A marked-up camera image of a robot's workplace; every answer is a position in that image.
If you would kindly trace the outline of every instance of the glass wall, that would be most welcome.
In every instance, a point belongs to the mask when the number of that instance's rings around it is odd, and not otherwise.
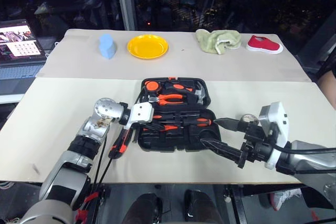
[[[138,30],[274,33],[294,55],[335,7],[336,0],[135,0]]]
[[[0,0],[0,22],[26,19],[49,52],[67,29],[124,30],[119,0]]]

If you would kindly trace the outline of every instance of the blue sponge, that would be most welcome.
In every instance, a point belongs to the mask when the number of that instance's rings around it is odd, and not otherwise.
[[[104,58],[111,59],[115,54],[115,46],[111,35],[104,34],[100,36],[100,53]]]

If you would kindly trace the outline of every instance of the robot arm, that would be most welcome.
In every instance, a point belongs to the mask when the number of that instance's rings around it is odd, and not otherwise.
[[[152,121],[154,109],[150,103],[137,103],[132,109],[127,107],[127,104],[109,98],[95,103],[92,116],[84,122],[43,182],[40,201],[27,211],[21,223],[73,223],[72,211],[82,205],[87,195],[91,182],[87,173],[110,130],[110,124],[119,123],[127,130],[133,123]]]
[[[233,160],[243,168],[245,161],[265,162],[265,167],[292,175],[317,190],[336,208],[336,149],[302,141],[288,141],[289,121],[280,102],[262,108],[261,126],[230,118],[214,120],[231,131],[244,132],[240,150],[215,139],[201,142],[216,154]]]

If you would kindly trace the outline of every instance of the black tool case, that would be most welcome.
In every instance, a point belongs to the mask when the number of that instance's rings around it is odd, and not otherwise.
[[[158,83],[159,88],[148,90],[147,86],[152,83]],[[195,90],[199,90],[201,84],[204,88],[205,95],[203,104],[198,103],[198,96],[193,94]],[[181,89],[172,88],[183,86],[188,91],[181,91]],[[159,105],[157,102],[152,102],[154,108],[154,117],[152,123],[140,125],[137,133],[137,140],[140,147],[145,151],[160,151],[173,152],[185,149],[188,151],[204,150],[204,145],[199,141],[202,138],[215,138],[220,141],[221,135],[219,133],[218,125],[212,123],[216,119],[215,114],[208,110],[211,99],[205,82],[197,78],[148,78],[141,83],[140,102],[148,102],[149,97],[158,97],[159,95],[180,94],[183,96],[182,104],[167,104]],[[168,99],[170,102],[181,102],[181,99]],[[169,120],[157,119],[158,116],[171,118]],[[197,126],[187,124],[188,120],[196,120],[204,118],[210,120],[209,126]],[[169,125],[176,127],[172,130],[151,130],[152,125]]]

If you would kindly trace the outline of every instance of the laptop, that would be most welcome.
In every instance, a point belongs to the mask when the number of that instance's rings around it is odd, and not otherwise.
[[[45,62],[27,20],[0,22],[0,95],[24,94]]]

